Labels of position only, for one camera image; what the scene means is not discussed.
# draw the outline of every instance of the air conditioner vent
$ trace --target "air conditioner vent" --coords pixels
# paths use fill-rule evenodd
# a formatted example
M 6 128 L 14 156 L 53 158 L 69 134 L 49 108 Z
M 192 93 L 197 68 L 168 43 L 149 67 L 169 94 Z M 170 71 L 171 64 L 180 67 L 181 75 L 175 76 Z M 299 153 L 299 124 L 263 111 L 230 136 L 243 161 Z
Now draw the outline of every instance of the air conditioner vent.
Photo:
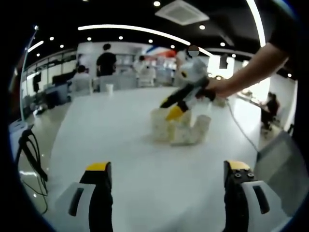
M 206 14 L 183 0 L 162 7 L 155 15 L 182 26 L 209 20 Z

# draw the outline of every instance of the black cable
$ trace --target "black cable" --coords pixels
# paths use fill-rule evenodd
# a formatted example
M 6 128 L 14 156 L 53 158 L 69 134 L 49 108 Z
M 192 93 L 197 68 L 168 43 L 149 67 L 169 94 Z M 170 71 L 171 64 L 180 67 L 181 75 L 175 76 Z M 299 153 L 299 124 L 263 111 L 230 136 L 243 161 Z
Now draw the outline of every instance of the black cable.
M 40 193 L 38 192 L 37 190 L 35 190 L 33 187 L 31 187 L 29 184 L 27 184 L 24 180 L 22 180 L 22 182 L 27 185 L 30 189 L 32 189 L 36 194 L 40 195 L 40 196 L 44 196 L 44 197 L 47 197 L 47 195 L 43 194 L 43 193 Z
M 240 130 L 241 133 L 246 137 L 246 139 L 249 141 L 249 143 L 251 143 L 251 145 L 252 145 L 253 148 L 256 150 L 256 152 L 259 153 L 258 148 L 257 148 L 257 147 L 254 145 L 254 143 L 249 139 L 249 137 L 246 135 L 246 133 L 245 133 L 245 132 L 243 131 L 243 129 L 241 128 L 240 124 L 237 122 L 237 120 L 236 120 L 236 118 L 235 118 L 235 116 L 234 116 L 234 114 L 233 114 L 233 111 L 232 111 L 232 108 L 231 108 L 231 105 L 230 105 L 228 99 L 227 99 L 226 103 L 227 103 L 228 109 L 230 110 L 231 116 L 232 116 L 234 122 L 236 123 L 236 125 L 238 126 L 239 130 Z
M 30 140 L 30 136 L 32 136 L 35 140 L 35 145 L 34 143 Z M 34 155 L 32 154 L 32 152 L 30 151 L 30 149 L 28 148 L 27 146 L 27 142 L 29 142 L 34 150 Z M 39 144 L 38 144 L 38 141 L 35 137 L 35 135 L 33 134 L 33 132 L 31 131 L 31 129 L 28 129 L 26 131 L 23 132 L 23 135 L 19 141 L 19 149 L 18 149 L 18 158 L 20 157 L 20 153 L 21 151 L 24 151 L 26 156 L 27 156 L 27 159 L 29 160 L 29 163 L 31 165 L 31 167 L 33 168 L 34 171 L 38 172 L 38 175 L 40 177 L 37 176 L 37 181 L 38 181 L 38 185 L 39 185 L 39 188 L 40 188 L 40 191 L 41 192 L 38 192 L 37 190 L 35 190 L 33 187 L 31 187 L 29 184 L 27 184 L 24 180 L 22 180 L 22 182 L 28 186 L 30 189 L 32 189 L 35 193 L 37 193 L 38 195 L 42 196 L 43 197 L 43 200 L 44 200 L 44 203 L 45 203 L 45 210 L 42 212 L 42 215 L 45 214 L 48 210 L 48 204 L 47 204 L 47 201 L 46 201 L 46 196 L 48 196 L 48 190 L 47 190 L 47 187 L 46 187 L 46 181 L 45 179 L 42 177 L 41 174 L 44 174 L 47 179 L 47 175 L 46 173 L 42 170 L 41 168 L 41 157 L 40 157 L 40 148 L 39 148 Z

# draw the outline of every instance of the yellow gripper tip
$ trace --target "yellow gripper tip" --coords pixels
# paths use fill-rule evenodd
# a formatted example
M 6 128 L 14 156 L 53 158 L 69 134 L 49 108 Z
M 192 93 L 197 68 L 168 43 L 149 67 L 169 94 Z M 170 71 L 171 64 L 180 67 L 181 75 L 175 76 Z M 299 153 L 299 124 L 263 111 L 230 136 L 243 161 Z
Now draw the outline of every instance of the yellow gripper tip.
M 171 121 L 171 120 L 177 120 L 179 119 L 182 115 L 184 114 L 184 112 L 181 110 L 180 107 L 178 106 L 173 106 L 169 112 L 169 115 L 166 117 L 167 121 Z

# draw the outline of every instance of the ceiling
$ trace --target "ceiling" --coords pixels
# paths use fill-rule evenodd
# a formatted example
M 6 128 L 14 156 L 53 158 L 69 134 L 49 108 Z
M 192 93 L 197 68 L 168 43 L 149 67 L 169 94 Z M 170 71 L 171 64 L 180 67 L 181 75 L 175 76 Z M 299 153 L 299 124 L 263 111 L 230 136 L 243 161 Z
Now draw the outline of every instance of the ceiling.
M 171 39 L 146 32 L 127 29 L 90 29 L 78 31 L 79 26 L 93 24 L 122 24 L 139 26 L 165 32 L 189 41 L 203 48 L 220 47 L 225 42 L 227 49 L 255 53 L 259 48 L 258 33 L 246 0 L 186 0 L 209 16 L 210 20 L 188 26 L 180 26 L 166 19 L 155 16 L 155 12 L 173 0 L 161 0 L 160 7 L 154 7 L 153 0 L 35 0 L 23 1 L 21 20 L 27 22 L 22 33 L 28 41 L 34 32 L 34 25 L 39 30 L 31 45 L 44 40 L 44 44 L 28 54 L 26 66 L 52 53 L 59 52 L 60 44 L 66 48 L 77 47 L 86 42 L 87 37 L 96 41 L 118 41 L 123 36 L 125 42 L 148 43 L 154 45 L 184 49 L 185 45 Z M 274 6 L 269 0 L 255 0 L 264 26 L 266 40 L 274 27 Z M 200 30 L 199 25 L 206 26 Z M 234 45 L 227 44 L 228 38 Z

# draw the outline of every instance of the white paper cup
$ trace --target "white paper cup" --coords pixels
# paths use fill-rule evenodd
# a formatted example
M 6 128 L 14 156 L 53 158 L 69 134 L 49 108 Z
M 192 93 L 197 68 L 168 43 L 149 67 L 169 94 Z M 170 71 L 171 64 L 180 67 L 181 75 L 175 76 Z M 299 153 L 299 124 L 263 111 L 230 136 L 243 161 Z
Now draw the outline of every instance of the white paper cup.
M 106 89 L 107 89 L 108 95 L 111 96 L 113 94 L 114 85 L 113 84 L 106 84 Z

